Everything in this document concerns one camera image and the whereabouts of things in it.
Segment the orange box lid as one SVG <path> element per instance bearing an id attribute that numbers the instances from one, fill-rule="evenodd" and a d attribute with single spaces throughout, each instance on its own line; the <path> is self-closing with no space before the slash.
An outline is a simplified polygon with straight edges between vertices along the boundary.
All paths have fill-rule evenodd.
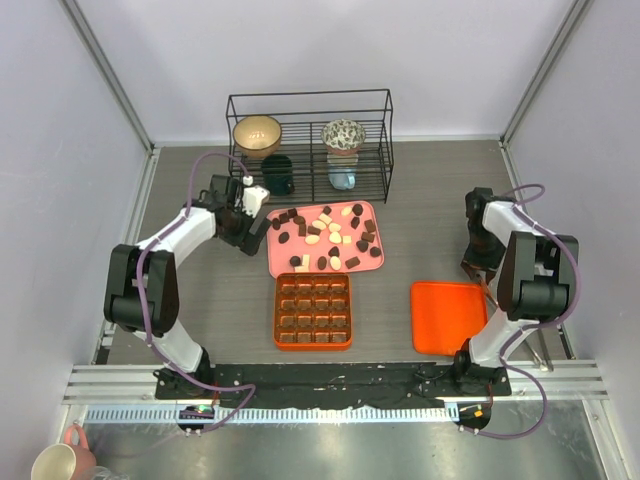
<path id="1" fill-rule="evenodd" d="M 485 295 L 472 283 L 420 281 L 410 288 L 414 349 L 453 356 L 488 322 Z"/>

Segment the pink tray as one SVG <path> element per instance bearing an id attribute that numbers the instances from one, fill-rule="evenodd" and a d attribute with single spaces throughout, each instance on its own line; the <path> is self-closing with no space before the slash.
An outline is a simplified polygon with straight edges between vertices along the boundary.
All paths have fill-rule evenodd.
<path id="1" fill-rule="evenodd" d="M 373 205 L 364 200 L 297 206 L 268 215 L 269 273 L 356 273 L 384 263 Z"/>

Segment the orange chocolate box tray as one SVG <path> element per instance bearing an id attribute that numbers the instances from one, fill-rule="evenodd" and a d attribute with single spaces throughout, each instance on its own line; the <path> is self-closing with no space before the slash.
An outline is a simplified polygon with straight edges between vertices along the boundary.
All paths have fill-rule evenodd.
<path id="1" fill-rule="evenodd" d="M 346 351 L 353 340 L 351 282 L 345 273 L 277 277 L 273 340 L 281 351 Z"/>

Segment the metal tongs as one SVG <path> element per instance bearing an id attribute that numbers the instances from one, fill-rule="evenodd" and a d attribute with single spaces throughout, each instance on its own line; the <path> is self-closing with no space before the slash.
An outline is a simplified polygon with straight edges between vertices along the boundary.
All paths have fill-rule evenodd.
<path id="1" fill-rule="evenodd" d="M 499 307 L 485 278 L 476 275 L 474 280 L 481 287 L 491 312 L 486 326 L 471 339 L 470 351 L 474 361 L 483 366 L 498 366 L 499 349 L 512 334 L 520 333 L 521 336 L 506 348 L 502 357 L 505 360 L 514 359 L 517 354 L 522 354 L 541 372 L 552 372 L 554 366 L 545 335 L 536 330 L 524 333 L 518 330 L 515 322 L 510 322 L 506 313 Z"/>

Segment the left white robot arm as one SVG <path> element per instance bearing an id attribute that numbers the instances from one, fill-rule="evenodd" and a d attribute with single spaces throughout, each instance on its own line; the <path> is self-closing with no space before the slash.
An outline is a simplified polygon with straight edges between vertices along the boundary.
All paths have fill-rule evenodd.
<path id="1" fill-rule="evenodd" d="M 214 175 L 209 188 L 188 197 L 157 233 L 136 244 L 119 244 L 111 252 L 105 319 L 143 340 L 190 398 L 203 398 L 215 387 L 206 349 L 178 319 L 178 268 L 212 239 L 256 255 L 271 227 L 271 221 L 260 216 L 269 198 L 269 191 L 251 176 L 238 180 Z"/>

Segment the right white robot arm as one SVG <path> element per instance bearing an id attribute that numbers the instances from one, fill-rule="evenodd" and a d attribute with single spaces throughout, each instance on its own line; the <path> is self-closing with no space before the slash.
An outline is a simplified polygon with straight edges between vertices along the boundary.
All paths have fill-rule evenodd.
<path id="1" fill-rule="evenodd" d="M 465 195 L 469 243 L 461 264 L 497 278 L 497 307 L 454 356 L 451 380 L 465 395 L 507 380 L 506 360 L 535 330 L 566 319 L 579 298 L 579 241 L 555 233 L 508 195 L 476 187 Z"/>

